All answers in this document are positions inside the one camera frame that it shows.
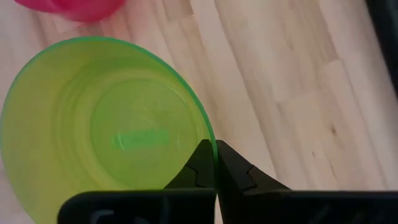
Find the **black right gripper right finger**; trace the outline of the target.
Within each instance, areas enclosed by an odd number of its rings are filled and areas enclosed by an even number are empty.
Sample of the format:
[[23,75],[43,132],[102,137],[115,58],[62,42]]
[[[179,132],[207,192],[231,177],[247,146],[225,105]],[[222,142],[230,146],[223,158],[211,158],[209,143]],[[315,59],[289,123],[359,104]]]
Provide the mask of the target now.
[[224,224],[398,224],[398,191],[292,190],[216,143]]

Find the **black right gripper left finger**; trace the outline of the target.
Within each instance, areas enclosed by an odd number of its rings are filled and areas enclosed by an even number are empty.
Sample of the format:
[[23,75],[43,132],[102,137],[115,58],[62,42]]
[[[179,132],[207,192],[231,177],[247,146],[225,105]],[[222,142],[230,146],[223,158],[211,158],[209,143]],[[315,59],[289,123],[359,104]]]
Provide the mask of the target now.
[[83,192],[61,206],[57,224],[215,224],[215,204],[213,150],[204,139],[163,189]]

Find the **magenta plastic bowl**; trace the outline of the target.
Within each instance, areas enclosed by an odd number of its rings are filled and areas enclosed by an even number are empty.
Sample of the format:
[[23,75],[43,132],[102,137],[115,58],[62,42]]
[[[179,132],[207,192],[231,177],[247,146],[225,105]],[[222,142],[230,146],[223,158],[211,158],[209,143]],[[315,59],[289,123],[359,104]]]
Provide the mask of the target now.
[[96,22],[116,12],[126,0],[14,0],[29,9],[76,22]]

